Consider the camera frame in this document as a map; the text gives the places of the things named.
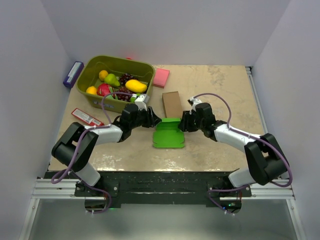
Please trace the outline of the green paper box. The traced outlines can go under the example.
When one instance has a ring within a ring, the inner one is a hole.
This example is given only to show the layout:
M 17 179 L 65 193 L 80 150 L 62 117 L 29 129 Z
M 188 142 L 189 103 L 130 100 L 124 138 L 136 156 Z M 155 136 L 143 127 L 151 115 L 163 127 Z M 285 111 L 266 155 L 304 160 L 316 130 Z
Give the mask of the green paper box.
M 180 149 L 185 147 L 184 133 L 178 128 L 180 118 L 163 118 L 155 127 L 153 147 L 158 149 Z

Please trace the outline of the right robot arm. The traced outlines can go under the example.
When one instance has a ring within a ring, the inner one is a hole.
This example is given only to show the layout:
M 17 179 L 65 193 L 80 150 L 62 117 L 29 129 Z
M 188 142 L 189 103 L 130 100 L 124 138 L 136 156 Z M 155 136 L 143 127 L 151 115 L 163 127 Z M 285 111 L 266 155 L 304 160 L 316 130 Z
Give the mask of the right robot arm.
M 284 173 L 289 173 L 289 163 L 276 138 L 269 133 L 250 134 L 217 120 L 212 107 L 199 99 L 188 101 L 191 110 L 182 113 L 178 128 L 182 132 L 202 131 L 205 137 L 227 144 L 245 154 L 247 167 L 230 173 L 223 183 L 223 192 L 235 196 L 244 185 L 266 185 Z

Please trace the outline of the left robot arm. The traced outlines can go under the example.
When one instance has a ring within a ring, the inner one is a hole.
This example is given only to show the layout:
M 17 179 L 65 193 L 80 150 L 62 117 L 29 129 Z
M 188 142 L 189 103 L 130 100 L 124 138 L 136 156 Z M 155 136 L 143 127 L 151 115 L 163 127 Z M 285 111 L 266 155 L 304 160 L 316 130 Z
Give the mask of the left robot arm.
M 139 108 L 136 104 L 127 104 L 111 124 L 104 126 L 84 126 L 72 123 L 51 150 L 51 155 L 67 166 L 56 173 L 52 184 L 64 179 L 70 171 L 86 183 L 86 191 L 92 196 L 99 196 L 104 190 L 101 175 L 89 163 L 89 158 L 97 145 L 120 143 L 125 141 L 137 127 L 154 128 L 162 122 L 152 107 Z

